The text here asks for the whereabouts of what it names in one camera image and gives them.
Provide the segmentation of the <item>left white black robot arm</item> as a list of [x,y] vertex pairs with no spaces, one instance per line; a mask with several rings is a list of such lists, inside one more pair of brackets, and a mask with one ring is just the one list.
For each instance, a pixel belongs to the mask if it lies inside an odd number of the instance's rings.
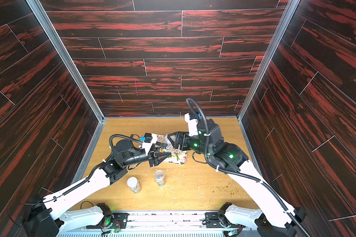
[[100,222],[112,225],[112,211],[103,203],[91,208],[69,209],[86,197],[104,189],[125,176],[130,166],[148,162],[158,166],[171,156],[169,144],[158,142],[153,133],[138,139],[121,134],[109,138],[110,155],[96,165],[89,175],[72,185],[45,197],[29,199],[22,225],[29,237],[56,237],[59,234]]

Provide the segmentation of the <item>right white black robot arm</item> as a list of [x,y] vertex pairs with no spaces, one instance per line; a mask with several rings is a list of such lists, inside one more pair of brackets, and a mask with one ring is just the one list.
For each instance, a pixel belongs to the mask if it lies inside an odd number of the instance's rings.
[[218,217],[224,226],[242,225],[257,231],[261,237],[294,237],[302,226],[306,213],[286,202],[258,173],[248,156],[235,144],[225,142],[220,126],[207,119],[202,108],[192,98],[186,100],[190,112],[185,115],[188,132],[167,135],[175,149],[203,154],[216,172],[228,175],[239,184],[258,205],[257,210],[226,203]]

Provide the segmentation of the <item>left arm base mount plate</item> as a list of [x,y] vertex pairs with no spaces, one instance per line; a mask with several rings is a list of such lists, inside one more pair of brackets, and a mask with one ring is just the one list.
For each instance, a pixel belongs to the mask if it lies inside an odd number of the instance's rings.
[[87,229],[109,230],[109,229],[125,229],[127,226],[129,214],[125,212],[112,213],[105,215],[97,225],[89,225]]

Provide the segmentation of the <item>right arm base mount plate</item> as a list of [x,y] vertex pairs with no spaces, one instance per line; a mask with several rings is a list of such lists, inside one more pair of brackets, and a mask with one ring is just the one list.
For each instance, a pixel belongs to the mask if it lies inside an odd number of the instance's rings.
[[202,221],[202,224],[205,225],[207,228],[236,228],[236,229],[243,229],[243,225],[239,224],[231,224],[224,215],[219,217],[218,212],[205,212],[205,218]]

